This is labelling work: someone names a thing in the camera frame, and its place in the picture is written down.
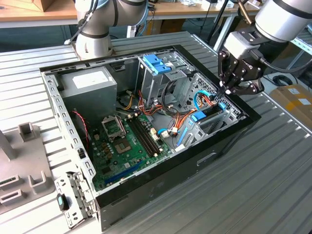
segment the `workbench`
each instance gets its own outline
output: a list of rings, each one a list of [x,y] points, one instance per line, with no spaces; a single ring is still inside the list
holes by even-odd
[[[181,44],[213,73],[212,48],[187,32],[113,40],[117,54]],[[0,54],[0,129],[40,127],[53,177],[75,171],[39,67],[76,61],[71,46]],[[267,94],[242,97],[261,120],[223,157],[111,227],[110,234],[303,233],[312,228],[311,132]],[[0,215],[1,234],[68,233],[56,192]],[[99,232],[95,218],[71,233]]]
[[[155,4],[154,20],[169,19],[189,19],[204,18],[207,9],[201,8],[200,4],[196,6],[185,6],[180,2],[168,3],[159,2]],[[259,9],[249,4],[246,5],[247,12],[255,15]],[[226,8],[223,16],[227,17],[220,36],[214,46],[214,50],[218,51],[230,29],[230,26],[237,16],[238,6],[234,8]],[[208,18],[214,18],[219,14],[220,10],[211,7],[207,15]],[[149,12],[147,20],[152,19],[153,15]],[[51,26],[51,25],[70,25],[77,24],[77,13],[72,0],[56,0],[46,12],[37,12],[22,8],[0,5],[0,29],[15,27],[35,27],[35,26]],[[128,26],[127,37],[135,36],[135,26]],[[68,38],[71,37],[69,27],[63,26],[62,31]]]

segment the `aluminum extrusion table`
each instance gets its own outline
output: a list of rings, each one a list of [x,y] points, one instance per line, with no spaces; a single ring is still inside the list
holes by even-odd
[[[296,62],[300,59],[300,57],[307,52],[312,55],[312,34],[305,28],[294,40],[291,41],[294,45],[299,47],[301,51],[299,54],[293,59],[293,61],[288,65],[287,69],[291,69]]]
[[[187,32],[117,39],[118,54],[183,45],[213,73],[215,52]],[[71,46],[0,54],[0,129],[31,121],[41,130],[53,177],[76,167],[54,120],[39,67],[76,61]],[[125,217],[110,234],[303,233],[312,228],[312,144],[308,130],[266,94],[243,97],[262,119],[228,154]],[[72,230],[99,233],[93,218]],[[70,232],[56,192],[0,215],[1,234]]]

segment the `label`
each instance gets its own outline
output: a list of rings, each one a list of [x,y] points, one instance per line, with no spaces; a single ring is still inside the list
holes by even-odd
[[[311,103],[305,99],[305,98],[300,98],[299,101],[303,104],[303,105],[311,105]]]
[[[91,85],[100,84],[107,82],[108,78],[104,75],[102,71],[92,72],[80,76],[76,76],[73,78],[73,82],[75,83],[78,89],[85,88]]]
[[[294,89],[294,88],[288,89],[288,90],[289,90],[289,92],[291,92],[292,94],[300,94],[300,93],[298,92],[298,90],[296,90],[296,89]]]
[[[165,65],[166,65],[167,67],[173,66],[173,64],[172,64],[171,62],[165,63]]]

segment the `green motherboard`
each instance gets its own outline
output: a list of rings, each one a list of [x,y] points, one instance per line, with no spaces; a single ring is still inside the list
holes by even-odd
[[[152,140],[156,147],[160,149],[159,154],[151,155],[146,151],[146,145],[144,147],[141,141],[144,134],[138,134],[136,127],[133,126],[134,122],[130,122],[131,120],[128,119],[121,120],[125,131],[123,138],[117,137],[113,141],[109,141],[107,132],[102,125],[89,131],[92,139],[90,142],[90,147],[93,150],[92,163],[96,170],[93,184],[97,191],[150,166],[172,153],[166,143],[152,139],[150,133],[152,126],[145,115],[138,116],[136,121],[138,120],[139,122],[136,122],[136,125],[142,125],[145,130],[144,134],[147,133],[150,136],[149,140]],[[114,125],[114,123],[105,125],[109,131],[108,134],[119,130]]]

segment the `ram slot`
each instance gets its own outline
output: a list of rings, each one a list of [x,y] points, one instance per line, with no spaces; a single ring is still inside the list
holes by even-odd
[[[145,131],[139,120],[130,120],[128,124],[150,157],[153,157],[155,153],[160,153],[159,148]]]
[[[140,129],[141,132],[144,133],[144,135],[146,136],[147,141],[149,142],[150,146],[152,146],[153,150],[155,150],[155,153],[160,153],[159,148],[157,147],[157,145],[155,144],[154,140],[152,139],[152,137],[146,132],[145,128],[143,127],[141,121],[139,121],[138,119],[135,119],[135,126],[137,128]]]

